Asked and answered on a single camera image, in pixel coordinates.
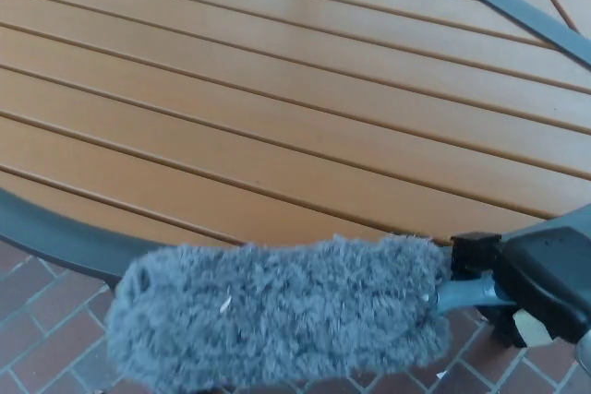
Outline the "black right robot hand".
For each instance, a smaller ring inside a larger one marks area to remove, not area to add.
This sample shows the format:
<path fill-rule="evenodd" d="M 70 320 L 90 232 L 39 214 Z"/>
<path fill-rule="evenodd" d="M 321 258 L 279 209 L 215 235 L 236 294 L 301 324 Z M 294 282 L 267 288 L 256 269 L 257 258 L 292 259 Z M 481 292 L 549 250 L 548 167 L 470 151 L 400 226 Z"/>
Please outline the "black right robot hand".
<path fill-rule="evenodd" d="M 551 339 L 576 344 L 590 330 L 590 238 L 560 227 L 503 241 L 494 233 L 452 238 L 452 277 L 467 281 L 491 273 L 493 289 L 508 302 L 480 302 L 478 312 L 493 326 L 492 337 L 509 348 L 525 348 L 513 318 L 524 310 Z"/>

